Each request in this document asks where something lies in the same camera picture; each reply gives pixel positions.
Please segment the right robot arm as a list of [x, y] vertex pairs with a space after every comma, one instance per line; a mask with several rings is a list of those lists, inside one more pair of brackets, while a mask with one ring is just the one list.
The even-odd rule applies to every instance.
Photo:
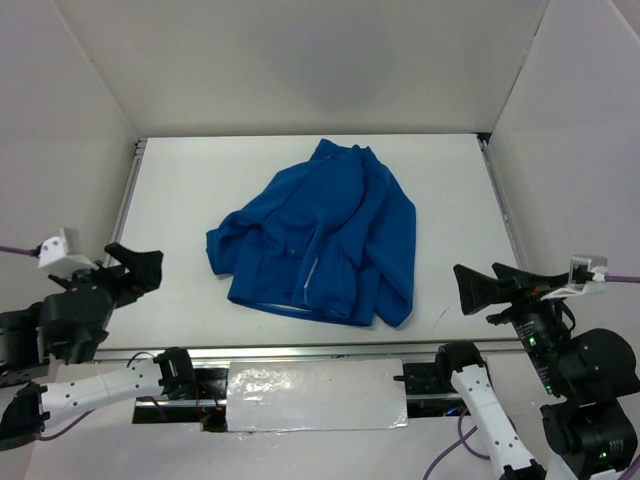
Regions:
[[637, 360], [617, 333], [596, 328], [574, 332], [568, 298], [605, 291], [612, 275], [602, 256], [575, 255], [569, 270], [537, 275], [501, 263], [487, 276], [467, 266], [453, 268], [461, 310], [472, 315], [504, 305], [487, 316], [510, 325], [546, 393], [556, 403], [540, 408], [551, 451], [542, 466], [523, 444], [492, 387], [479, 350], [470, 341], [441, 346], [435, 379], [456, 391], [474, 418], [497, 479], [630, 479], [639, 471], [639, 435], [619, 400], [639, 391]]

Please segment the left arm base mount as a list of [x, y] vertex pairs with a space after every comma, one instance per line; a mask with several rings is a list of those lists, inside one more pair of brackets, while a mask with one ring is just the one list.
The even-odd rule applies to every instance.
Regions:
[[203, 431], [223, 433], [228, 430], [227, 386], [228, 368], [196, 368], [196, 383], [189, 393], [175, 399], [160, 396], [136, 400], [134, 425], [168, 425], [187, 423]]

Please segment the blue zip jacket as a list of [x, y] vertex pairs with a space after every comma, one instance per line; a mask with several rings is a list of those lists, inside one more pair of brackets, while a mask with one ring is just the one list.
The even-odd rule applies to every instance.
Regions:
[[417, 214], [369, 147], [319, 141], [206, 234], [228, 299], [276, 315], [400, 327], [414, 304]]

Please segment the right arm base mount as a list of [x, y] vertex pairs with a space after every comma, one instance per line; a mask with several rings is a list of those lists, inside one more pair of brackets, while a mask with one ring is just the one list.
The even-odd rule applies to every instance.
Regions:
[[435, 362], [404, 363], [402, 368], [393, 380], [404, 386], [410, 419], [460, 416], [464, 401], [441, 378]]

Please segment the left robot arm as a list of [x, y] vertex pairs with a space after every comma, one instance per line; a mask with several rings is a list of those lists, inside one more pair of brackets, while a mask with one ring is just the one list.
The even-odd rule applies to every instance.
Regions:
[[161, 285], [161, 251], [136, 252], [117, 242], [105, 251], [116, 265], [89, 260], [62, 237], [25, 250], [61, 290], [1, 315], [1, 385], [18, 389], [1, 415], [2, 450], [42, 441], [45, 431], [113, 403], [158, 396], [182, 399], [194, 391], [192, 360], [179, 347], [83, 380], [42, 381], [53, 360], [64, 365], [93, 361], [114, 311]]

